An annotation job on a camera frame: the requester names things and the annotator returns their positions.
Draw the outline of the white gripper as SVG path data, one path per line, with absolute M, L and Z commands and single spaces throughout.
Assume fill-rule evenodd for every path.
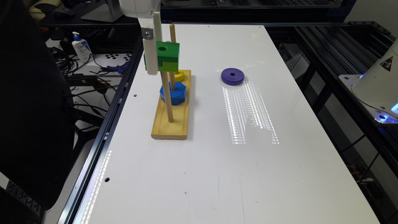
M 119 0 L 125 16 L 139 18 L 145 65 L 149 75 L 156 75 L 159 71 L 157 42 L 162 41 L 162 24 L 160 12 L 155 12 L 159 4 L 160 0 Z

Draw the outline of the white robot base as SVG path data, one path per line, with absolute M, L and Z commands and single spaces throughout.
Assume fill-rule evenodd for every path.
M 339 79 L 375 121 L 397 124 L 397 42 L 364 74 Z

